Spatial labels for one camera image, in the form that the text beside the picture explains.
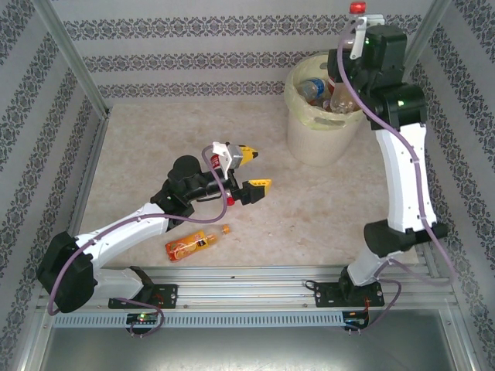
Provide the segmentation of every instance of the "white robotic arm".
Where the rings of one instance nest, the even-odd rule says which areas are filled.
[[[73,238],[62,232],[52,239],[37,277],[51,296],[55,292],[61,312],[74,311],[90,298],[126,298],[150,304],[159,293],[143,270],[130,267],[118,271],[103,266],[137,243],[166,233],[183,221],[194,222],[189,218],[194,212],[191,202],[219,193],[220,184],[243,205],[265,197],[270,179],[250,180],[239,188],[234,177],[234,169],[258,156],[254,149],[217,142],[212,149],[220,156],[216,178],[210,171],[201,172],[195,157],[182,156],[175,161],[162,189],[136,212],[91,233]]]

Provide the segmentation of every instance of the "striped wall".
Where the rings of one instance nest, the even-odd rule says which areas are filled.
[[[22,344],[36,268],[71,221],[100,125],[31,2],[0,1],[0,370]]]
[[[495,1],[454,1],[411,76],[428,101],[428,182],[481,369],[495,369]]]
[[[418,30],[432,0],[369,2]],[[107,105],[281,99],[289,70],[336,46],[349,2],[337,0],[53,1]]]

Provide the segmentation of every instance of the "trash bin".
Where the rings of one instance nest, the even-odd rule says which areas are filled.
[[[312,166],[334,163],[345,152],[360,124],[366,120],[363,111],[334,114],[313,107],[297,90],[302,81],[313,77],[328,80],[328,73],[319,66],[326,54],[311,56],[298,63],[287,76],[284,100],[289,110],[287,145],[299,161]]]

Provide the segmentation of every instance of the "plastic bottle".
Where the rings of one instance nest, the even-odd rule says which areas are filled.
[[[356,102],[350,95],[344,83],[335,83],[330,109],[334,114],[349,114],[356,108]]]
[[[223,226],[212,226],[207,230],[207,233],[203,230],[198,230],[189,236],[167,243],[165,248],[170,261],[176,262],[197,251],[207,249],[218,241],[219,232],[228,234],[230,233],[230,227],[227,224]]]
[[[306,102],[320,98],[325,92],[326,82],[321,79],[309,79],[297,86],[297,91]]]

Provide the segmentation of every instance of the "white arm segment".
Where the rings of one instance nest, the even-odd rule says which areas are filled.
[[[132,213],[131,215],[122,218],[115,223],[112,223],[104,228],[95,230],[91,233],[85,233],[77,236],[77,246],[83,246],[87,241],[91,240],[99,233],[105,231],[106,229],[120,223],[123,220],[132,218],[133,216],[143,217],[147,214],[163,214],[163,210],[154,203],[146,203],[141,209]],[[109,233],[107,236],[98,240],[95,245],[88,247],[84,254],[93,255],[92,263],[93,270],[96,274],[108,261],[116,257],[117,255],[123,253],[128,248],[133,247],[137,243],[140,243],[150,237],[158,236],[159,234],[165,233],[169,226],[169,220],[167,218],[157,217],[143,219],[141,221],[135,221],[126,224],[113,232]]]
[[[411,155],[406,147],[389,131],[375,131],[378,143],[384,157],[385,172],[388,187],[388,226],[405,233],[409,228],[415,232],[423,230],[419,219],[418,192],[416,189],[416,172],[411,162]],[[410,124],[401,127],[402,136],[413,146],[419,158],[422,177],[422,191],[425,203],[426,221],[429,226],[436,223],[433,213],[425,166],[425,136],[426,127],[420,124]],[[397,251],[386,257],[379,257],[365,247],[359,257],[349,264],[347,272],[356,286],[364,286],[376,281],[374,275],[381,265],[391,257],[403,254]]]
[[[91,299],[132,299],[143,287],[141,278],[129,268],[99,269],[94,273],[94,279],[98,284]]]
[[[419,218],[416,173],[414,164],[411,162],[411,156],[405,146],[391,132],[376,130],[375,133],[384,157],[387,175],[388,226],[401,232],[405,232],[409,228],[415,232],[423,230],[424,227]],[[433,213],[426,180],[426,127],[421,124],[405,125],[401,127],[401,134],[412,145],[419,157],[426,221],[429,226],[432,226],[433,223],[436,223],[436,216]]]

